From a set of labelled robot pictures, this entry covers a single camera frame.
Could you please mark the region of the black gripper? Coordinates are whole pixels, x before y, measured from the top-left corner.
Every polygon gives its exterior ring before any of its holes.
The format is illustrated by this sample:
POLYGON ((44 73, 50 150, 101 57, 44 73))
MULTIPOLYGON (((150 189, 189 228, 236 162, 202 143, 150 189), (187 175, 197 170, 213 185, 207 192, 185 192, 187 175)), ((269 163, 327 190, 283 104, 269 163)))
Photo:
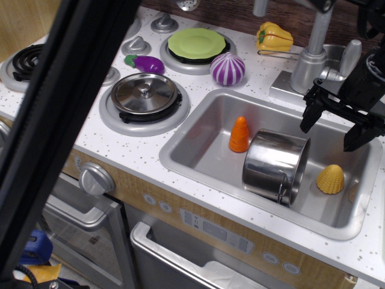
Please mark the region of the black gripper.
POLYGON ((343 150, 353 152, 374 138, 384 136, 384 104, 380 101, 365 108, 339 94, 343 81, 317 78, 303 97, 306 109, 300 123, 302 132, 308 133, 324 111, 337 115, 355 125, 345 134, 343 150))

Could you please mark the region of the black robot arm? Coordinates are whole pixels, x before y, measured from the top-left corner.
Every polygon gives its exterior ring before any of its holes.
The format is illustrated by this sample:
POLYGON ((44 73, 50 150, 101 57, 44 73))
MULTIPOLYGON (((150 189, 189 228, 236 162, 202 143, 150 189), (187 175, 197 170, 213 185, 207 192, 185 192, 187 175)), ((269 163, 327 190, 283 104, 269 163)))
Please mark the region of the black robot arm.
POLYGON ((322 73, 304 95, 306 109, 300 124, 308 132, 323 111, 352 123, 345 134, 343 149, 352 152, 374 138, 384 135, 384 42, 361 55, 346 48, 340 70, 322 73))

